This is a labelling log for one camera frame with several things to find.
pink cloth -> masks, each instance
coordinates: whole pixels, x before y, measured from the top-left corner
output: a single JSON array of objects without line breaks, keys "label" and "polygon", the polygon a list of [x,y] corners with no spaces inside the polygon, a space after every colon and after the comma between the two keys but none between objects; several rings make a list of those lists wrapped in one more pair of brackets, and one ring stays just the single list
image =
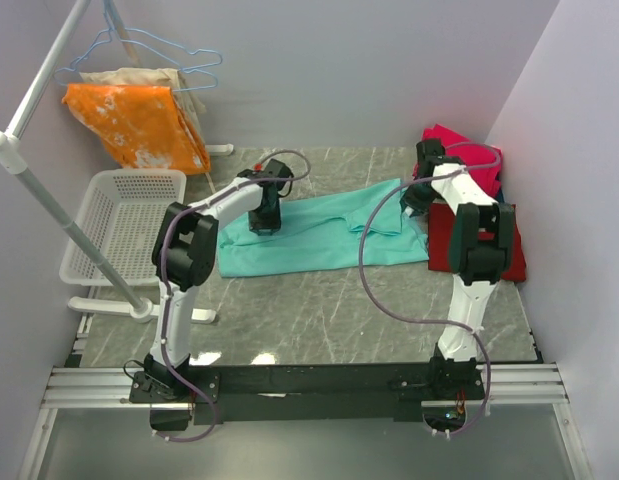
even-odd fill
[{"label": "pink cloth", "polygon": [[[426,128],[425,131],[422,132],[422,139],[426,140],[428,138],[439,138],[445,149],[454,143],[470,141],[470,139],[463,137],[459,133],[438,124],[433,128]],[[460,157],[467,166],[483,165],[485,163],[492,163],[495,160],[493,153],[479,145],[465,145],[462,147],[450,148],[447,150],[447,155]],[[501,167],[502,163],[497,167],[473,170],[470,171],[469,174],[487,195],[495,197],[498,190],[500,190],[500,182],[496,179],[496,176],[500,172]],[[413,169],[414,176],[416,175],[417,169],[418,165]]]}]

folded cloth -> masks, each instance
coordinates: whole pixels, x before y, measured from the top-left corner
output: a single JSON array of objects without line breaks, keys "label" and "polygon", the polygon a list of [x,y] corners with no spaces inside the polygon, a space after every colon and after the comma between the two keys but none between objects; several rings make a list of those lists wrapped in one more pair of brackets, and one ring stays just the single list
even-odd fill
[{"label": "folded cloth", "polygon": [[[445,148],[455,143],[471,141],[467,137],[463,137],[459,133],[437,124],[433,128],[426,128],[424,132],[422,132],[422,139],[426,140],[428,138],[439,138],[442,142],[442,146]],[[502,152],[498,150],[498,153],[500,153],[500,157],[502,158]],[[450,148],[447,154],[460,157],[465,165],[468,166],[485,165],[493,163],[495,160],[494,154],[480,145],[463,145],[461,147]],[[416,175],[417,167],[417,165],[414,167],[414,176]],[[469,174],[487,195],[495,197],[500,190],[500,181],[497,177],[501,167],[502,164],[497,167],[471,170]]]},{"label": "folded cloth", "polygon": [[169,87],[71,83],[62,99],[126,168],[209,171],[209,154]]},{"label": "folded cloth", "polygon": [[[223,277],[335,270],[358,265],[360,237],[382,197],[399,179],[347,193],[283,202],[282,228],[270,236],[249,231],[243,215],[218,236]],[[396,265],[427,260],[427,235],[403,217],[400,196],[378,212],[365,242],[365,265]]]},{"label": "folded cloth", "polygon": [[193,92],[174,91],[189,88],[184,76],[175,68],[119,68],[112,72],[81,72],[80,77],[83,82],[96,85],[157,85],[160,87],[170,87],[176,105],[180,107],[180,110],[189,115],[191,124],[198,132],[200,138],[203,138],[198,115],[202,115],[207,109]]},{"label": "folded cloth", "polygon": [[[449,267],[449,242],[451,231],[456,216],[445,203],[432,203],[429,207],[429,270],[438,272],[450,272]],[[491,233],[478,234],[481,239],[489,239]],[[527,279],[527,263],[522,252],[522,239],[518,231],[518,225],[513,237],[513,258],[511,267],[502,274],[504,280],[512,282],[524,282]]]}]

red cloth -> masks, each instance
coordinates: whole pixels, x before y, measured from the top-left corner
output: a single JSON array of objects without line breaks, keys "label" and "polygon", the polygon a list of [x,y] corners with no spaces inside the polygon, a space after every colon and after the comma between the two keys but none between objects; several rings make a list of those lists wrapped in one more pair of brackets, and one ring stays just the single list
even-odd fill
[{"label": "red cloth", "polygon": [[[439,138],[442,146],[445,148],[455,143],[471,141],[467,137],[463,137],[459,133],[438,124],[433,128],[425,128],[424,132],[422,132],[422,139],[426,140],[428,138]],[[499,149],[496,150],[498,150],[500,158],[502,158],[502,152]],[[450,148],[447,154],[460,157],[467,166],[484,165],[495,160],[493,153],[480,145],[464,145]],[[469,174],[487,195],[495,197],[498,194],[498,190],[500,190],[500,182],[496,179],[496,176],[500,173],[501,167],[502,164],[492,168],[481,168],[479,170],[472,170]],[[417,168],[418,165],[413,169],[414,176],[416,175]]]},{"label": "red cloth", "polygon": [[[450,272],[449,242],[456,216],[445,203],[432,203],[429,207],[429,270]],[[481,239],[488,239],[491,233],[480,233]],[[524,282],[527,279],[527,263],[522,253],[522,240],[518,225],[513,237],[513,259],[511,267],[502,278],[512,282]]]}]

orange cloth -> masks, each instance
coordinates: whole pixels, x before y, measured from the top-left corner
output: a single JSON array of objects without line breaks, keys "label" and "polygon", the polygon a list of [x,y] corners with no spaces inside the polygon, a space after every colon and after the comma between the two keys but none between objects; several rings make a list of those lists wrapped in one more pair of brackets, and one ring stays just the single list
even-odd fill
[{"label": "orange cloth", "polygon": [[62,99],[125,168],[209,171],[209,154],[169,87],[71,83]]}]

white wall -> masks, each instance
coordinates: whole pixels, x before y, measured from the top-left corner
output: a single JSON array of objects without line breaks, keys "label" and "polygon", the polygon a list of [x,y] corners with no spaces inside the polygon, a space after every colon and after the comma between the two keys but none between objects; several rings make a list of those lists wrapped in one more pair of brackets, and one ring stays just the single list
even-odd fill
[{"label": "white wall", "polygon": [[[1,2],[0,129],[58,26],[41,2]],[[47,89],[21,152],[73,215],[90,177],[110,164],[102,161],[95,139],[61,107],[60,94],[55,86]],[[49,371],[63,363],[76,333],[78,317],[66,302],[79,292],[58,277],[66,244],[51,217],[0,166],[0,479],[16,475]]]},{"label": "white wall", "polygon": [[488,141],[505,152],[542,351],[619,479],[619,0],[562,0]]},{"label": "white wall", "polygon": [[[220,87],[201,94],[210,143],[398,146],[434,122],[484,139],[557,0],[117,4],[129,26],[225,55]],[[102,25],[90,14],[75,50]],[[104,48],[87,71],[127,66]]]}]

